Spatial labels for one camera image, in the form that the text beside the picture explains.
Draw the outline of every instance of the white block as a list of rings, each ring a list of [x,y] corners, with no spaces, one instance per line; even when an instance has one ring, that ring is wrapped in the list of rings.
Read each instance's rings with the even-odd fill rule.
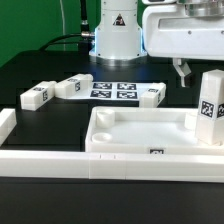
[[[223,71],[203,74],[195,135],[209,145],[224,140]]]
[[[41,82],[25,93],[20,95],[23,110],[37,110],[47,101],[54,97],[54,86],[56,82]]]
[[[90,74],[78,74],[55,85],[55,96],[68,99],[77,92],[92,87],[93,76]]]
[[[139,99],[139,107],[155,108],[165,97],[166,84],[153,83],[152,86],[144,92]]]
[[[3,109],[0,113],[0,146],[16,126],[15,109]]]
[[[89,159],[90,179],[125,179],[125,154],[92,153]]]
[[[0,176],[88,178],[89,154],[0,150]]]

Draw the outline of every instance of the white container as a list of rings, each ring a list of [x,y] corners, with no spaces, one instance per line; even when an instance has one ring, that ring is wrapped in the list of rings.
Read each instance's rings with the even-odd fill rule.
[[[100,111],[112,110],[114,124],[98,124]],[[96,107],[86,136],[86,151],[170,155],[224,155],[224,146],[202,145],[195,137],[197,109]]]

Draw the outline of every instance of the white plastic part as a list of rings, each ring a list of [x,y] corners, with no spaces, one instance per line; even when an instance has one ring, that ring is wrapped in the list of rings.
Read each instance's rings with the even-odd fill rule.
[[[224,140],[224,71],[203,74],[196,137],[209,145]]]
[[[3,109],[0,113],[0,146],[16,126],[15,109]]]
[[[174,3],[176,0],[142,0],[145,5],[163,5]]]
[[[125,179],[126,166],[124,154],[90,154],[90,179]]]
[[[54,97],[54,86],[56,82],[41,82],[25,93],[20,95],[23,110],[35,111],[51,98]]]
[[[197,111],[186,113],[184,127],[188,130],[195,130],[197,121]]]
[[[96,57],[99,63],[104,60],[103,63],[115,65],[116,60],[146,56],[142,29],[137,24],[137,0],[101,0],[101,22],[95,29],[95,40],[90,60]]]
[[[92,136],[92,141],[94,143],[109,143],[112,142],[113,137],[108,133],[96,133]]]
[[[97,111],[97,126],[101,128],[110,128],[115,122],[115,112],[111,109],[102,109]]]
[[[164,99],[166,94],[166,84],[153,83],[139,99],[139,107],[155,108]]]
[[[0,176],[224,182],[224,156],[0,150]]]
[[[97,112],[111,109],[115,122],[110,128],[97,125]],[[186,116],[197,109],[96,107],[92,111],[86,136],[87,152],[224,155],[224,145],[201,145],[195,137],[194,123],[186,128]]]
[[[55,96],[62,99],[68,99],[77,92],[92,87],[93,76],[90,74],[78,74],[72,76],[55,85]]]
[[[147,7],[143,39],[150,56],[224,60],[223,16],[189,17],[185,5]]]
[[[77,152],[2,150],[0,176],[89,178],[89,155]]]

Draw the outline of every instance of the black table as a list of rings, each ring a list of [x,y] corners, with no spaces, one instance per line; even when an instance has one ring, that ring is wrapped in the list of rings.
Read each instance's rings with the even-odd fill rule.
[[[53,98],[36,112],[22,111],[20,94],[41,81],[90,73],[94,81],[164,82],[160,107],[196,108],[203,72],[217,61],[190,61],[192,87],[182,88],[169,59],[126,68],[92,64],[76,52],[27,51],[0,68],[0,110],[16,108],[17,126],[1,150],[84,151],[94,106],[138,102]],[[7,223],[223,223],[224,185],[165,181],[0,178],[0,222]]]

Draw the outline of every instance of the green wall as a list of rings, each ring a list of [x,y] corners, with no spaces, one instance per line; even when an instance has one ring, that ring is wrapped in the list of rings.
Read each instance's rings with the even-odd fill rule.
[[[94,31],[100,21],[100,0],[86,2],[88,21]],[[66,33],[80,32],[80,1],[63,0],[63,4]],[[140,25],[144,7],[139,0]],[[0,66],[17,53],[37,50],[47,41],[62,34],[60,0],[0,1]]]

